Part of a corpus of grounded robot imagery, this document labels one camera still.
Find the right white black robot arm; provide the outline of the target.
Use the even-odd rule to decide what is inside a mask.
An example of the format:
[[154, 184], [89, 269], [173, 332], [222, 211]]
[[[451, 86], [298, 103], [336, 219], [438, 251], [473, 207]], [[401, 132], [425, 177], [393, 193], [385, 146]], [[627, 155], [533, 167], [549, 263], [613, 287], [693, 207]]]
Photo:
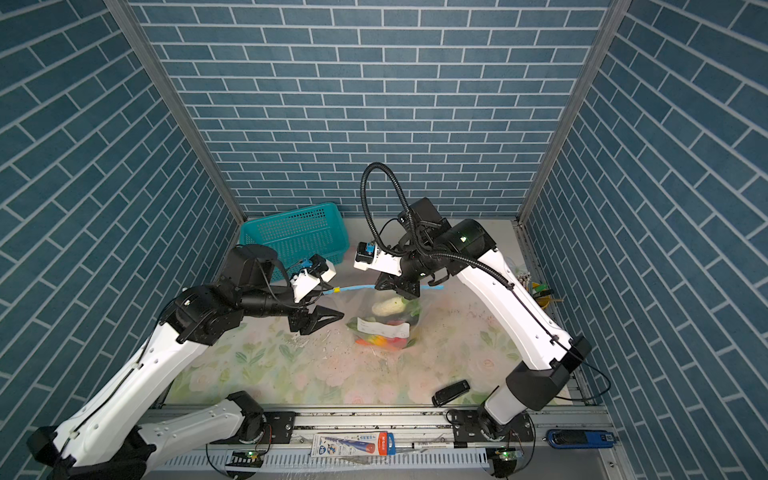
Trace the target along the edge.
[[355, 267], [374, 270], [378, 290], [392, 290], [408, 299], [420, 295], [421, 283], [439, 284], [444, 270], [467, 286], [495, 316], [517, 346], [520, 363], [478, 410], [481, 431], [500, 440], [527, 410], [539, 411], [566, 386], [592, 346], [570, 336], [542, 309], [514, 276], [496, 242], [475, 220], [451, 225], [426, 198], [397, 218], [405, 235], [393, 248], [380, 238], [358, 245]]

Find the clear zip top bag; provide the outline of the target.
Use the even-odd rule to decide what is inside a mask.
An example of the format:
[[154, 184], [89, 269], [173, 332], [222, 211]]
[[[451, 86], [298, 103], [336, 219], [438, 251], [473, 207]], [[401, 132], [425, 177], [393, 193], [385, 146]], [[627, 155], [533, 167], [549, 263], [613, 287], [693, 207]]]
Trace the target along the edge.
[[401, 351], [415, 346], [425, 333], [424, 325], [441, 296], [443, 286], [423, 286], [418, 298], [409, 301], [404, 314], [376, 317], [372, 306], [382, 300], [402, 297], [394, 291], [378, 291], [373, 285], [354, 285], [327, 292], [325, 304], [342, 311], [342, 323], [349, 340], [355, 344], [386, 351]]

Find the teal plastic basket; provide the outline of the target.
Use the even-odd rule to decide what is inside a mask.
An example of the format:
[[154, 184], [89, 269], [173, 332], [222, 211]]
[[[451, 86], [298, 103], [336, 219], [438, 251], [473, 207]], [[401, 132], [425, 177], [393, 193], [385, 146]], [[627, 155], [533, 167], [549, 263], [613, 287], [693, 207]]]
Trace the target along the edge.
[[341, 213], [333, 203], [249, 220], [240, 229], [239, 244], [272, 248], [291, 273], [314, 254], [339, 264], [350, 246]]

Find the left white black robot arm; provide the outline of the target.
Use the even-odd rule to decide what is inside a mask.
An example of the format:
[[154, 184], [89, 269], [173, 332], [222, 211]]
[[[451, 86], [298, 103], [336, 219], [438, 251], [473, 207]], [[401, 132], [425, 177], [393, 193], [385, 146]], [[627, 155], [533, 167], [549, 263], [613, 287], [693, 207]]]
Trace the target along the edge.
[[27, 448], [52, 479], [140, 479], [167, 460], [219, 440], [256, 444], [267, 432], [263, 408], [246, 391], [171, 421], [139, 421], [177, 375], [244, 318], [285, 317], [300, 335], [342, 319], [316, 305], [336, 274], [320, 255], [301, 261], [284, 286], [274, 249], [237, 245], [211, 284], [187, 288], [162, 309], [148, 340], [69, 419], [37, 428]]

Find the white green toy radish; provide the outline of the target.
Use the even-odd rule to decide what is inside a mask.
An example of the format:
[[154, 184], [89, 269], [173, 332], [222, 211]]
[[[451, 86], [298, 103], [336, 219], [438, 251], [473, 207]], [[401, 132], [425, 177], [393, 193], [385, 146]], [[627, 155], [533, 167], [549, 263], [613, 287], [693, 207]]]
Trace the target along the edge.
[[376, 317], [390, 317], [404, 314], [408, 308], [409, 301], [403, 297], [393, 297], [375, 303], [372, 308], [372, 314]]

